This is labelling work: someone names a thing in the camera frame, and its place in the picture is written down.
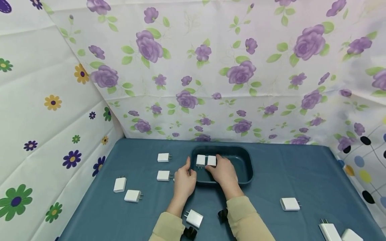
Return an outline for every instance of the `white charger block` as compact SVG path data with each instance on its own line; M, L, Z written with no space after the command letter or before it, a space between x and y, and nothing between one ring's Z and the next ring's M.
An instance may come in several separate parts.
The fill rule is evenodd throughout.
M284 211L299 211L300 205L294 197L284 197L280 199L281 207Z
M342 234L342 241L363 241L358 234L351 229L346 229Z
M217 165L217 158L216 156L208 156L208 163L209 166L216 166Z
M169 153L158 153L158 162L169 162Z
M335 225L332 223L321 223L319 228L326 241L342 241Z
M158 171L157 181L168 182L170 178L170 171Z
M141 199L141 191L127 190L124 200L126 202L138 202Z
M205 155L197 155L196 167L205 167Z
M188 211L186 212L188 213L188 215L184 214L184 216L186 217L186 221L199 229L202 219L204 217L198 212L194 211L193 209L191 209L189 212Z
M114 192L124 192L126 187L126 177L120 177L115 180Z

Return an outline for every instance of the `purple rose print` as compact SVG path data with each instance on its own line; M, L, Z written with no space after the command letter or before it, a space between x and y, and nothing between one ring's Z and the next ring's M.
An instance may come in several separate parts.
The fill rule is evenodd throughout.
M161 114L162 108L158 105L154 104L150 107L150 109L152 110L153 114Z
M221 94L219 92L216 92L212 95L213 99L221 99Z
M249 38L245 40L245 47L247 48L247 52L249 54L254 54L255 49L257 48L257 42L253 38Z
M139 132L144 133L151 130L150 124L142 119L139 119L137 123L134 125L136 130L139 130Z
M207 117L202 118L200 122L202 125L207 125L207 126L211 124L211 120Z
M253 76L255 70L256 70L256 67L249 60L242 62L239 66L233 66L227 72L229 83L230 84L246 83Z
M209 55L211 53L212 53L211 48L209 48L206 44L202 44L195 51L195 54L197 54L198 61L208 61Z
M361 136L363 133L365 133L364 126L360 123L354 124L354 131L358 136Z
M386 69L382 69L372 77L375 81L372 83L374 88L386 91Z
M164 54L161 45L154 41L153 35L147 30L136 33L136 36L139 52L145 59L156 63Z
M187 86L187 85L189 85L191 81L192 81L192 77L190 77L190 76L185 76L184 78L181 79L182 86Z
M311 139L311 137L308 137L306 135L301 135L295 139L292 139L290 141L291 144L295 144L295 145L305 145L307 144L307 142L309 142Z
M291 84L293 86L298 86L303 84L303 80L305 80L307 76L304 73L301 73L297 76L294 76L291 80Z
M252 122L247 120L241 120L232 126L232 130L236 133L242 133L248 131L252 126Z
M323 75L323 77L320 78L320 81L319 81L318 85L323 84L329 76L330 76L330 72L325 73L325 74Z
M210 142L210 136L206 134L200 134L195 138L195 140L198 142Z
M341 137L339 139L339 145L338 145L338 150L343 151L346 149L349 145L352 144L352 140L348 139L347 137Z
M0 0L0 12L10 13L12 12L12 7L6 0Z
M90 47L88 47L88 50L90 50L90 52L95 55L95 57L97 57L98 59L105 59L105 56L104 56L104 51L95 46L95 45L91 45Z
M351 97L351 90L349 89L341 89L339 90L339 94L344 97Z
M158 18L158 11L153 7L147 8L144 11L144 14L145 14L144 20L145 20L145 23L147 24L154 23L154 21Z
M326 43L322 36L323 33L324 26L322 24L304 29L303 34L298 37L293 48L296 56L303 60L309 60L313 55L319 54Z
M138 112L136 112L135 110L130 110L130 111L129 111L129 115L132 115L132 116L139 116Z
M346 6L346 0L338 0L334 2L331 9L327 11L326 16L332 17L337 15Z
M278 107L276 105L270 105L264 108L264 114L272 115L277 110L278 110Z
M182 107L194 109L198 105L198 99L190 95L189 91L183 90L176 94L176 97L179 105Z
M347 50L348 54L360 54L365 49L370 48L372 45L372 41L368 37L362 37L360 39L356 39L349 44L349 49Z
M279 2L280 6L288 6L291 2L296 2L296 0L275 0L275 2Z
M99 66L97 71L90 74L90 79L97 83L99 87L114 87L118 83L118 72L108 67L107 65Z
M308 128L303 127L303 128L300 128L299 131L301 133L306 133L308 131Z
M201 126L195 126L194 129L196 129L196 131L199 131L199 132L204 131L204 129Z
M158 85L158 86L166 85L166 81L165 80L166 80L166 77L161 75L161 74L159 74L158 77L156 77L154 79L154 81L156 82L156 85Z
M310 126L318 126L322 123L323 119L320 117L316 117L310 122Z
M96 12L99 15L106 15L107 11L111 10L110 5L104 0L87 0L86 6L91 12Z
M309 94L306 94L301 101L301 107L305 110L310 110L315 107L316 104L320 103L322 100L322 95L319 90L314 90Z
M241 116L241 117L245 117L247 115L247 112L243 111L243 110L238 110L236 111L236 113Z

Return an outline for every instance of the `black dot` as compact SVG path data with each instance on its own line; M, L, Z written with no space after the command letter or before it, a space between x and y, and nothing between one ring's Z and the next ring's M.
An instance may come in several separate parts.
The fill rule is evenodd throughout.
M369 204L375 203L374 198L372 197L372 195L368 191L363 191L362 196L363 196L364 200L366 202L368 202Z
M371 141L367 137L361 137L361 142L365 144L366 146L371 145Z
M344 153L349 153L351 151L351 146L348 146L348 147L346 147L344 150L343 150L343 152Z

